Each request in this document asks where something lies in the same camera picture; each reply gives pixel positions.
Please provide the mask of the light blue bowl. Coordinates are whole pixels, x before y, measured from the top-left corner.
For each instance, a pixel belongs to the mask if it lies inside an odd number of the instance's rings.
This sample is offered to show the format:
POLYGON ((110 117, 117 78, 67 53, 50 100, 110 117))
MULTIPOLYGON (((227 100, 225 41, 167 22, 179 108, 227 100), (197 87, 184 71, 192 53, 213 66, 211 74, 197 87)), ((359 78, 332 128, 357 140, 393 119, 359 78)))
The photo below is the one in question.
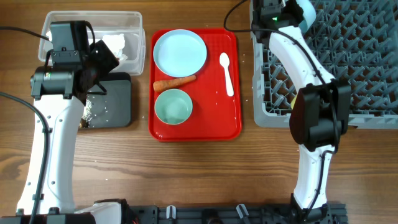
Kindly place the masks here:
POLYGON ((304 34, 311 28, 311 26, 315 22, 317 14, 313 4, 309 0, 296 0, 296 3, 303 11, 303 13, 301 13, 303 19, 298 26, 304 34))

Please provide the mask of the white napkin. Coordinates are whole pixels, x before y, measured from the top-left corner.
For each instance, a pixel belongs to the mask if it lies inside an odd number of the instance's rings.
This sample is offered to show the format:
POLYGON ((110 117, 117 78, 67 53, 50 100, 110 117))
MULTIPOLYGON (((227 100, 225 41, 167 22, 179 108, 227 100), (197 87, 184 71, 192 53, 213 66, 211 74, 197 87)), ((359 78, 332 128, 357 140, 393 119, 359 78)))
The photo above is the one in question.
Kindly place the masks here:
MULTIPOLYGON (((52 33, 48 28, 46 30, 45 36, 52 41, 52 33)), ((92 43, 93 38, 91 31, 88 31, 88 42, 89 44, 92 43)), ((102 40, 108 48, 112 51, 115 57, 119 58, 120 60, 127 60, 132 59, 132 48, 129 49, 128 47, 132 47, 133 44, 138 42, 138 34, 133 32, 116 32, 116 31, 95 31, 95 42, 102 40)), ((43 45, 39 46, 38 58, 42 62, 45 61, 46 53, 53 49, 53 45, 48 42, 44 41, 43 45)))

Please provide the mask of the white rice pile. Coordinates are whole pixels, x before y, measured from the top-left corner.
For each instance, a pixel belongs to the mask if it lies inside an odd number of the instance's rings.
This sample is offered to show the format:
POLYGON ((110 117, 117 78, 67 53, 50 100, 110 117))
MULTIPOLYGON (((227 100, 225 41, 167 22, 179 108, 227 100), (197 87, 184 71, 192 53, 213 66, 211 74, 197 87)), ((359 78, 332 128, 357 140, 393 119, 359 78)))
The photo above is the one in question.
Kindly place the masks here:
POLYGON ((107 111, 108 108, 105 101, 100 100, 95 102, 94 99, 87 99, 81 120, 89 123, 94 117, 97 117, 100 114, 105 114, 107 111))

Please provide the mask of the brown food scrap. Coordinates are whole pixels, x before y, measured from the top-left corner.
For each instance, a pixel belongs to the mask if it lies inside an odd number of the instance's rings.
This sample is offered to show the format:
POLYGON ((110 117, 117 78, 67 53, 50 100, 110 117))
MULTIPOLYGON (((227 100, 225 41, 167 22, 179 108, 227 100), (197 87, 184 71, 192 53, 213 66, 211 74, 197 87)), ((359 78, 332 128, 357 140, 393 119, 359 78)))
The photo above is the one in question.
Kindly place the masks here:
POLYGON ((87 120, 85 120, 85 119, 81 119, 80 120, 80 123, 79 123, 79 128, 80 129, 83 129, 83 128, 89 128, 90 127, 90 124, 89 124, 89 122, 87 122, 87 120))

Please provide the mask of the green bowl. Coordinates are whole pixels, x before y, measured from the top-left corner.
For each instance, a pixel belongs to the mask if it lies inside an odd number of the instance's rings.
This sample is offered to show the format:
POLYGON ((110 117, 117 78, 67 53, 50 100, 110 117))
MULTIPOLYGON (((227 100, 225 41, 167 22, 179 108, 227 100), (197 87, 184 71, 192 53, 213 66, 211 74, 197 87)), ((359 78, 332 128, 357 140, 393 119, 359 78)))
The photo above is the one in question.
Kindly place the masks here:
POLYGON ((155 101, 155 114, 168 125, 184 123, 192 114, 193 102, 183 90, 169 89, 162 92, 155 101))

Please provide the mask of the yellow plastic cup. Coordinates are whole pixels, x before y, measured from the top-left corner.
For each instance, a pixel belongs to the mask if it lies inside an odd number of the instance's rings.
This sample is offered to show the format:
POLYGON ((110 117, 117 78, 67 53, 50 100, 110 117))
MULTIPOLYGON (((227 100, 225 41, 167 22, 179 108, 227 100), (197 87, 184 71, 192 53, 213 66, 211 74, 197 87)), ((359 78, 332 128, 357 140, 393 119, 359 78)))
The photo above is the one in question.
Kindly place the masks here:
POLYGON ((295 96, 290 104, 291 109, 294 108, 295 102, 296 102, 297 96, 295 96))

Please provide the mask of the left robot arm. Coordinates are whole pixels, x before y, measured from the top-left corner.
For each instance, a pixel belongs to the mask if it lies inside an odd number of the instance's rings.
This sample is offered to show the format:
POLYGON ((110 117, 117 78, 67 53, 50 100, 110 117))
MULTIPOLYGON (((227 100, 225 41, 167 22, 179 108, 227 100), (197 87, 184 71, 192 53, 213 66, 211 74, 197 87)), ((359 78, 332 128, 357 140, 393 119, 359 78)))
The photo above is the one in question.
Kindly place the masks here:
POLYGON ((87 21, 50 25, 52 49, 30 78, 35 114, 29 171, 16 214, 2 223, 134 223, 124 199, 99 200, 77 210, 72 172, 86 97, 119 64, 87 21))

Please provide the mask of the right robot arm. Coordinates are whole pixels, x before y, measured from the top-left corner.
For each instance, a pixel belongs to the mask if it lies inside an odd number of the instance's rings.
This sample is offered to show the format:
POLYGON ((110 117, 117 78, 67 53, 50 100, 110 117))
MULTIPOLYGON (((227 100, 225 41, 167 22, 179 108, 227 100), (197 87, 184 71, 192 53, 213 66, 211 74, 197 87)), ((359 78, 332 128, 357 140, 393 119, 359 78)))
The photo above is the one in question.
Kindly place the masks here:
POLYGON ((331 158, 348 130, 351 87, 328 72, 305 43, 315 22, 310 1, 252 1, 251 31, 281 62, 295 89, 289 128, 299 146, 298 180, 290 223, 347 223, 342 204, 330 204, 326 183, 331 158))

